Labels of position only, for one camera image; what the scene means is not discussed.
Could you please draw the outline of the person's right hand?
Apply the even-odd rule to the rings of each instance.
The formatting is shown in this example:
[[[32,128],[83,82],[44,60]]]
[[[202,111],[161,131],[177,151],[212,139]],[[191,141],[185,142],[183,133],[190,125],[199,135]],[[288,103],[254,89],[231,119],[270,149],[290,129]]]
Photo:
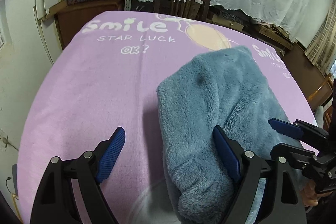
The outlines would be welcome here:
[[[310,180],[307,182],[306,186],[301,190],[300,194],[304,206],[309,207],[309,206],[317,206],[319,199],[331,195],[331,192],[317,194],[315,192],[315,182],[313,180]]]

